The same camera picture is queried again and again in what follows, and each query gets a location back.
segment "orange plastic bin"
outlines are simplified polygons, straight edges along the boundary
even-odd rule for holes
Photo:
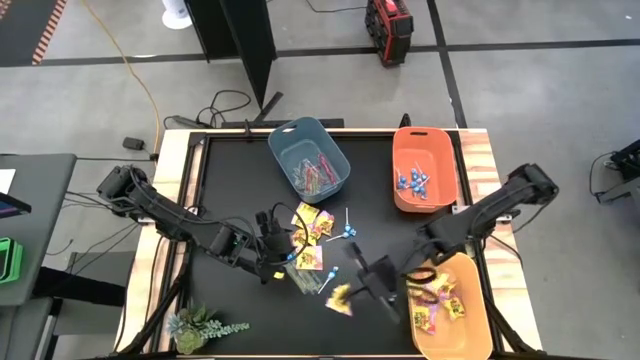
[[[455,158],[449,135],[437,128],[403,127],[393,136],[393,192],[396,206],[406,212],[431,213],[458,197]],[[411,189],[398,190],[402,174],[411,181],[411,169],[422,170],[429,181],[427,198],[414,196]]]
[[[423,266],[433,266],[427,261]],[[438,309],[434,335],[413,325],[416,304],[409,298],[413,343],[429,360],[485,360],[493,350],[489,319],[484,305],[478,267],[466,254],[455,254],[438,265],[436,271],[449,275],[456,284],[454,291],[460,297],[465,316],[451,320],[447,311]]]

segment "gray concrete floor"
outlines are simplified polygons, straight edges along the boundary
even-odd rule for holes
[[[157,0],[135,4],[90,1],[127,55],[200,51],[192,28],[165,29]],[[317,8],[364,5],[360,0],[315,0]],[[434,44],[426,2],[410,0],[415,44]],[[600,40],[640,37],[640,4],[626,0],[437,1],[449,44]],[[304,0],[269,3],[278,49],[369,46],[362,11],[314,14]],[[116,56],[109,39],[79,0],[70,0],[46,58]],[[588,192],[589,166],[601,153],[640,137],[640,49],[517,50],[452,53],[470,127],[488,128],[501,175],[539,163],[561,188],[558,199],[518,234],[542,344],[552,354],[633,359],[640,353],[640,234],[638,212],[621,200],[598,205]],[[237,60],[137,64],[161,116],[195,116],[217,90],[250,92]],[[144,92],[122,65],[0,69],[0,152],[74,152],[79,156],[144,157],[120,146],[124,136],[155,134]],[[278,59],[267,96],[285,97],[269,118],[344,117],[349,127],[396,126],[403,113],[415,124],[454,127],[436,53],[409,54],[384,69],[375,55]],[[221,107],[242,101],[221,99]],[[253,118],[255,104],[230,114]],[[71,189],[94,191],[117,163],[78,163]],[[141,164],[149,174],[153,167]],[[617,178],[596,171],[606,188]],[[522,218],[530,213],[526,211]],[[60,216],[47,266],[64,268],[70,251],[127,222],[109,213],[71,207]],[[116,247],[133,251],[137,236]],[[56,358],[108,353],[109,334],[61,339]]]

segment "green device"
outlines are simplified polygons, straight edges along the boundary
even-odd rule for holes
[[[0,284],[20,278],[22,262],[22,245],[11,238],[0,239]]]
[[[22,201],[0,192],[0,219],[29,214],[31,206]],[[20,264],[22,263],[22,245],[17,241],[4,237],[0,239],[0,284],[18,280],[20,278]]]

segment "potted plant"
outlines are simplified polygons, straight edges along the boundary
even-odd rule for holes
[[[247,323],[222,325],[222,322],[213,319],[214,315],[214,311],[209,312],[202,305],[199,308],[190,306],[169,316],[167,330],[176,342],[179,353],[190,355],[210,339],[249,329]]]

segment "black floor stripe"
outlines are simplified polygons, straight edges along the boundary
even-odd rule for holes
[[[576,49],[576,48],[599,48],[599,47],[624,47],[640,46],[640,39],[617,39],[617,40],[582,40],[582,41],[549,41],[549,42],[529,42],[529,43],[495,43],[495,44],[454,44],[454,45],[414,45],[411,46],[411,53],[430,52],[473,52],[473,51],[508,51],[508,50],[541,50],[541,49]],[[338,56],[338,55],[362,55],[375,54],[373,47],[339,47],[339,48],[318,48],[318,49],[289,49],[278,51],[278,57],[307,57],[307,56]],[[234,57],[216,59],[226,60]],[[127,61],[131,64],[150,64],[162,62],[181,61],[202,61],[206,60],[203,54],[174,54],[174,55],[154,55],[148,57],[127,56]],[[45,59],[38,66],[82,66],[82,65],[109,65],[123,64],[119,56],[96,57],[96,58],[63,58]],[[9,63],[0,64],[1,67],[24,67],[33,66],[31,63]]]
[[[180,61],[202,61],[206,60],[204,54],[175,54],[175,55],[154,55],[154,56],[127,56],[130,64],[180,62]],[[80,66],[80,65],[109,65],[124,64],[122,57],[96,57],[96,58],[74,58],[74,59],[44,59],[38,66]]]
[[[617,40],[577,40],[577,41],[544,41],[527,43],[495,43],[495,44],[459,44],[448,45],[447,51],[499,51],[499,50],[540,50],[540,49],[579,49],[616,46],[640,46],[640,39]]]
[[[444,81],[447,84],[447,91],[449,92],[449,99],[451,100],[451,106],[453,107],[455,121],[456,124],[458,124],[458,127],[466,128],[467,119],[465,118],[464,110],[462,109],[462,99],[460,98],[458,84],[456,83],[456,77],[453,73],[453,65],[451,64],[451,58],[449,57],[447,41],[444,38],[444,29],[442,28],[442,22],[440,21],[440,14],[438,13],[436,1],[427,0],[427,6],[429,6],[431,23],[436,36],[438,54],[440,55],[442,71],[444,72]]]

